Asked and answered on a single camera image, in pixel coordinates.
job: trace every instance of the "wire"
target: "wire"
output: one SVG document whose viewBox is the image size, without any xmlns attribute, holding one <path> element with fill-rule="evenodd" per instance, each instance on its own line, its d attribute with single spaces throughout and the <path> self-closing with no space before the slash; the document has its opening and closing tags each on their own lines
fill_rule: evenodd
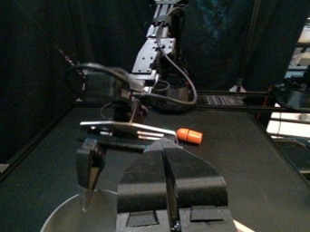
<svg viewBox="0 0 310 232">
<path fill-rule="evenodd" d="M 157 43 L 158 43 L 158 46 L 161 48 L 162 55 L 165 56 L 165 58 L 167 59 L 167 61 L 171 63 L 171 65 L 175 67 L 175 69 L 181 72 L 181 74 L 185 76 L 185 78 L 187 79 L 187 82 L 189 82 L 190 87 L 193 89 L 194 99 L 191 101 L 181 101 L 178 99 L 170 98 L 167 96 L 162 96 L 162 95 L 155 94 L 155 93 L 143 93 L 143 96 L 150 96 L 150 97 L 161 98 L 163 100 L 167 100 L 167 101 L 171 101 L 171 102 L 177 102 L 177 103 L 181 103 L 181 104 L 185 104 L 185 105 L 194 105 L 197 103 L 197 100 L 198 100 L 197 88 L 195 88 L 195 85 L 194 85 L 193 81 L 190 80 L 186 72 L 181 69 L 181 67 L 177 65 L 177 63 L 169 57 L 166 51 L 162 49 L 162 43 L 161 43 L 162 28 L 163 28 L 163 23 L 161 24 L 158 32 L 157 32 Z"/>
<path fill-rule="evenodd" d="M 15 0 L 16 5 L 19 6 L 19 9 L 22 10 L 22 12 L 24 13 L 26 17 L 28 18 L 30 22 L 32 23 L 32 25 L 36 27 L 36 29 L 39 30 L 39 32 L 42 33 L 42 35 L 44 36 L 46 40 L 51 43 L 51 45 L 55 47 L 55 49 L 58 50 L 59 54 L 63 56 L 66 62 L 74 66 L 74 61 L 71 60 L 70 56 L 63 52 L 63 50 L 59 48 L 59 46 L 56 45 L 55 41 L 51 39 L 51 37 L 48 36 L 46 30 L 43 29 L 42 25 L 39 25 L 39 23 L 35 21 L 34 17 L 30 15 L 30 13 L 27 12 L 26 8 L 23 7 L 22 3 Z"/>
<path fill-rule="evenodd" d="M 161 85 L 161 83 L 166 84 L 165 88 L 158 87 L 158 84 Z M 158 84 L 154 86 L 154 89 L 155 89 L 157 92 L 165 92 L 165 91 L 167 91 L 170 89 L 170 83 L 169 82 L 166 82 L 163 80 L 159 80 Z"/>
<path fill-rule="evenodd" d="M 126 70 L 123 70 L 120 68 L 111 68 L 111 67 L 103 66 L 102 64 L 98 64 L 98 63 L 82 63 L 82 64 L 74 65 L 64 74 L 64 80 L 66 80 L 66 83 L 68 85 L 70 85 L 71 73 L 74 71 L 83 70 L 83 69 L 90 69 L 90 70 L 95 70 L 95 71 L 99 71 L 99 72 L 110 73 L 119 80 L 122 80 L 124 82 L 128 82 L 130 76 L 128 76 L 128 72 Z"/>
<path fill-rule="evenodd" d="M 281 115 L 282 115 L 282 113 L 279 113 L 279 114 L 278 114 L 278 117 L 279 117 L 279 122 L 278 122 L 278 134 L 277 134 L 277 136 L 279 135 L 281 124 L 282 124 Z"/>
<path fill-rule="evenodd" d="M 107 109 L 107 107 L 110 107 L 111 106 L 111 102 L 110 103 L 107 103 L 103 107 L 102 107 L 102 109 L 100 109 L 100 116 L 102 116 L 102 118 L 103 118 L 103 120 L 108 120 L 110 118 L 103 114 L 103 111 Z"/>
</svg>

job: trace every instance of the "orange cap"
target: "orange cap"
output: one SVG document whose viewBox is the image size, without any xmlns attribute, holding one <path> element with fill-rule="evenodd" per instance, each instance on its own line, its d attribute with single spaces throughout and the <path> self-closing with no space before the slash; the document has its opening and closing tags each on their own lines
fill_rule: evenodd
<svg viewBox="0 0 310 232">
<path fill-rule="evenodd" d="M 193 142 L 197 144 L 201 144 L 202 141 L 202 133 L 185 128 L 181 128 L 177 131 L 177 137 L 183 141 Z"/>
</svg>

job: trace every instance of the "metal plate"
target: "metal plate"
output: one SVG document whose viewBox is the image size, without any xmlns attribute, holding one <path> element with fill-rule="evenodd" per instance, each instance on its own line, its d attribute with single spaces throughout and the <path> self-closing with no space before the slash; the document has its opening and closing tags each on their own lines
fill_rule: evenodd
<svg viewBox="0 0 310 232">
<path fill-rule="evenodd" d="M 118 196 L 112 191 L 95 191 L 83 211 L 82 196 L 75 195 L 56 208 L 42 232 L 115 232 Z"/>
</svg>

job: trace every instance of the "table surface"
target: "table surface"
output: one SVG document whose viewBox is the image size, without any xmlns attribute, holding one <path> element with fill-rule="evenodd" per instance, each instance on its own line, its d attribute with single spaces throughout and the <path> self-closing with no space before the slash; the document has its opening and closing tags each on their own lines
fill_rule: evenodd
<svg viewBox="0 0 310 232">
<path fill-rule="evenodd" d="M 80 121 L 100 120 L 99 109 L 72 108 L 43 142 L 0 183 L 0 231 L 40 231 L 59 204 L 78 194 L 75 137 Z M 186 150 L 211 162 L 227 184 L 233 218 L 254 231 L 309 231 L 310 188 L 265 130 L 245 112 L 153 111 L 146 124 L 203 132 Z M 110 150 L 96 188 L 116 190 L 124 169 L 139 154 Z"/>
</svg>

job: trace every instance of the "black backdrop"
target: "black backdrop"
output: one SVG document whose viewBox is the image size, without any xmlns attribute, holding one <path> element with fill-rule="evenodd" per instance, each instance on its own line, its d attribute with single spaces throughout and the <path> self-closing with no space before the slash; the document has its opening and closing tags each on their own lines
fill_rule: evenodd
<svg viewBox="0 0 310 232">
<path fill-rule="evenodd" d="M 227 90 L 237 83 L 253 3 L 190 1 L 182 47 L 199 89 Z M 262 0 L 247 90 L 266 90 L 282 81 L 309 8 L 306 0 Z M 76 98 L 64 85 L 70 66 L 55 45 L 75 62 L 131 71 L 154 11 L 149 0 L 0 1 L 0 162 Z"/>
</svg>

